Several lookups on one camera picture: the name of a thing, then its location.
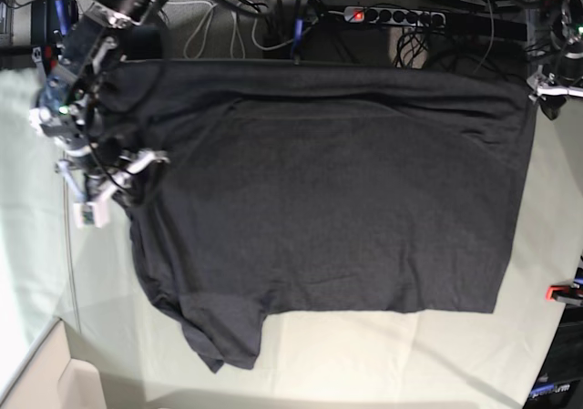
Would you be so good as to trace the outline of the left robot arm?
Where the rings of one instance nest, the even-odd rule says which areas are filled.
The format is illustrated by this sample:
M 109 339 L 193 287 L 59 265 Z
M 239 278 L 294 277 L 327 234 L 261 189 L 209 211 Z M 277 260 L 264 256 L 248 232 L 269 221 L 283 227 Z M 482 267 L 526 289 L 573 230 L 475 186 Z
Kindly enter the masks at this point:
M 582 98 L 582 0 L 556 0 L 548 8 L 550 52 L 527 84 L 543 114 L 555 120 L 568 100 Z

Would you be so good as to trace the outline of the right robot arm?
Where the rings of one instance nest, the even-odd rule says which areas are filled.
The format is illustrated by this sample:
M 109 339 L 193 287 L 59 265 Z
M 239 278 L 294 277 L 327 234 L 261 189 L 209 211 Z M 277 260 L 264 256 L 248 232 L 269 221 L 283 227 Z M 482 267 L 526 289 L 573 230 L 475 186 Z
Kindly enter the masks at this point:
M 46 77 L 29 117 L 32 127 L 66 154 L 61 175 L 89 206 L 120 196 L 136 199 L 131 181 L 162 157 L 151 150 L 123 155 L 116 119 L 132 113 L 102 112 L 99 92 L 108 73 L 126 55 L 130 34 L 153 20 L 169 0 L 92 0 L 67 33 L 61 57 Z

